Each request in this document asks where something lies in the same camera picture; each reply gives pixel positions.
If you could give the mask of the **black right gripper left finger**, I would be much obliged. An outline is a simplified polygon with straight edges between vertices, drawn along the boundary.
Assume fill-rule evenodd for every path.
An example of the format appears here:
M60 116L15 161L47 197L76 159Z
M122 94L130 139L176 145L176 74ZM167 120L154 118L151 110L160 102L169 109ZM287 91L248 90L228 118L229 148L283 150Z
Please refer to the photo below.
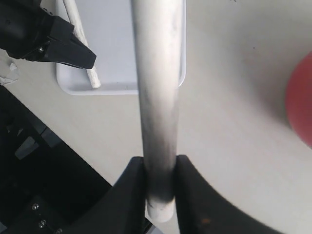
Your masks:
M143 158L131 158L108 191L73 224L45 200L32 199L9 227L11 234L141 234L144 230L146 180Z

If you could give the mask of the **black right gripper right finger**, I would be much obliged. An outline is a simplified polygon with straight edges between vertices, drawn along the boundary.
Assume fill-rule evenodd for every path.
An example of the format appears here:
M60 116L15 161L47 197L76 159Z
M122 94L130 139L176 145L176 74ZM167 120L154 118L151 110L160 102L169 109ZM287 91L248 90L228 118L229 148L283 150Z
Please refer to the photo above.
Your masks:
M222 197L186 155L175 165L175 205L182 234L275 234Z

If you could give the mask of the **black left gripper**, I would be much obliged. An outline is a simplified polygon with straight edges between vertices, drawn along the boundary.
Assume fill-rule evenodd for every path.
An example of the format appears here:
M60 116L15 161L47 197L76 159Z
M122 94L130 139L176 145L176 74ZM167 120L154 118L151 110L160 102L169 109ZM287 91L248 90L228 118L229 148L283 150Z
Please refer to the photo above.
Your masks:
M49 14L51 12L41 7L40 0L2 0L0 48L14 59L24 58L35 48L40 18ZM74 26L59 16L51 16L48 22L41 61L84 69L84 52L74 35Z

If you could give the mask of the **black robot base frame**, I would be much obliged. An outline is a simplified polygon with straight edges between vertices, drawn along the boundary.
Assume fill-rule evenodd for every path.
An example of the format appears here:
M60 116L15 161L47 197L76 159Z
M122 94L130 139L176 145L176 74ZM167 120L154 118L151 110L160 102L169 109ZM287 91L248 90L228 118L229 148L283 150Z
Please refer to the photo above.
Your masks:
M0 221L4 232L36 196L73 224L113 187L67 144L51 147L33 126L35 116L0 90ZM144 216L143 234L152 227Z

